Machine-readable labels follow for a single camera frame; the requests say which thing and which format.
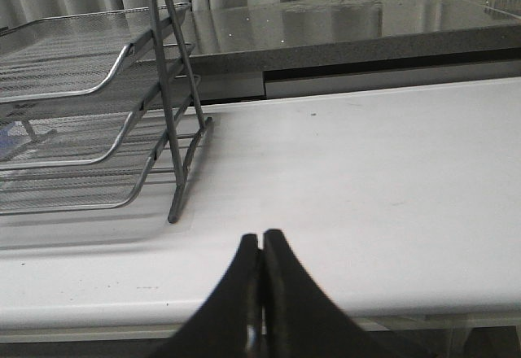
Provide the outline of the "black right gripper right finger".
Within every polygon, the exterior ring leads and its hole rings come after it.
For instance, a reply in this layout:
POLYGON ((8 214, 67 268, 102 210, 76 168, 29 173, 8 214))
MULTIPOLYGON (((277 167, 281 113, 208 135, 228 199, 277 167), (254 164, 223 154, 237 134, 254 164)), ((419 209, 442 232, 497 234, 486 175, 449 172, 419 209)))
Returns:
POLYGON ((263 252, 270 357, 437 356, 391 331, 364 331, 309 276, 281 230, 264 233, 263 252))

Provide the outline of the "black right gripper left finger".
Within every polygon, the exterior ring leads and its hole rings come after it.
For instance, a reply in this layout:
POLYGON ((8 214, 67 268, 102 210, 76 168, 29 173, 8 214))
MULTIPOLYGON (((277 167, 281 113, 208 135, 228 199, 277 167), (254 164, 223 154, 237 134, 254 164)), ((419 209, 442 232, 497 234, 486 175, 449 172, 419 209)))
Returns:
POLYGON ((197 312, 152 357, 258 357, 261 353, 261 252, 241 237, 229 268, 197 312))

